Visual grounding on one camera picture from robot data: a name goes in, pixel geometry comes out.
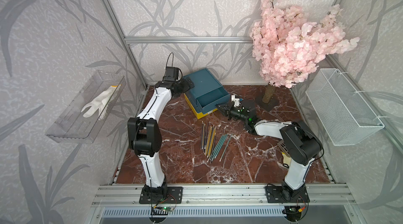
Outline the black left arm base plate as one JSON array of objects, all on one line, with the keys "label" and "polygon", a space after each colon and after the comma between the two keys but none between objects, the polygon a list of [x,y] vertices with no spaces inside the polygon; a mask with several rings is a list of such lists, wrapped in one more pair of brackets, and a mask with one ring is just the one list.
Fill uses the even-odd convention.
[{"label": "black left arm base plate", "polygon": [[183,187],[162,186],[149,187],[145,185],[142,188],[139,203],[140,204],[181,204],[183,196]]}]

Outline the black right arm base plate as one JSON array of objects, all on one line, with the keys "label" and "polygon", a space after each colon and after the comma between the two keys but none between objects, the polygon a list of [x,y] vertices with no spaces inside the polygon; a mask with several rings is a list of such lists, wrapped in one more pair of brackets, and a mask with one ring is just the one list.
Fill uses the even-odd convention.
[{"label": "black right arm base plate", "polygon": [[305,184],[297,190],[293,190],[286,184],[282,184],[281,186],[267,184],[264,189],[268,203],[308,204],[310,202]]}]

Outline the dark grey pencil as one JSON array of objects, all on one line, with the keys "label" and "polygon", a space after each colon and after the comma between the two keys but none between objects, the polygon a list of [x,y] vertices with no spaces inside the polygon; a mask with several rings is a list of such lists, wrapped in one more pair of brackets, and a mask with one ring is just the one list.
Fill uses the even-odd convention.
[{"label": "dark grey pencil", "polygon": [[209,125],[209,122],[207,122],[206,128],[205,128],[204,146],[203,146],[204,153],[206,153],[206,147],[207,147],[208,138],[209,138],[209,131],[210,131],[210,125]]},{"label": "dark grey pencil", "polygon": [[201,140],[200,140],[200,149],[203,150],[204,147],[204,135],[205,135],[205,123],[202,121],[201,124]]}]

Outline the teal pull-out drawer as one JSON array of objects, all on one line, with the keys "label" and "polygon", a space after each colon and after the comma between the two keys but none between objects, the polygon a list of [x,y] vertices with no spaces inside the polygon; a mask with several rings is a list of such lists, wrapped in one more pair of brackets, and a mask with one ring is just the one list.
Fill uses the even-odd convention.
[{"label": "teal pull-out drawer", "polygon": [[227,103],[229,100],[230,94],[224,87],[219,87],[197,97],[195,99],[196,110],[203,114],[207,114],[214,110],[217,104]]}]

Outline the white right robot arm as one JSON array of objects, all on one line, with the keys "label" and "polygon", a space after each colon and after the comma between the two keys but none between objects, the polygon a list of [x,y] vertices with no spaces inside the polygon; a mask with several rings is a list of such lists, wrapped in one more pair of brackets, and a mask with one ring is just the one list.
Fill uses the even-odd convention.
[{"label": "white right robot arm", "polygon": [[216,108],[229,120],[240,120],[245,130],[253,135],[268,136],[283,140],[291,157],[288,173],[282,182],[284,197],[292,197],[301,191],[305,178],[323,145],[302,121],[276,122],[261,120],[257,116],[252,100],[244,100],[236,95],[227,103],[217,104]]}]

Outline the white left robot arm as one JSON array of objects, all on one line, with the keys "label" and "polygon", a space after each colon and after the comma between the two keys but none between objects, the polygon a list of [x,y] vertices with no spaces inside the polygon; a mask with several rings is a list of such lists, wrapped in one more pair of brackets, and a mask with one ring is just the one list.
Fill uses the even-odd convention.
[{"label": "white left robot arm", "polygon": [[167,78],[157,82],[146,107],[137,117],[128,120],[129,147],[143,165],[146,176],[143,190],[146,195],[161,195],[163,198],[167,196],[168,187],[159,157],[162,134],[158,121],[170,100],[178,98],[193,87],[194,83],[190,78]]}]

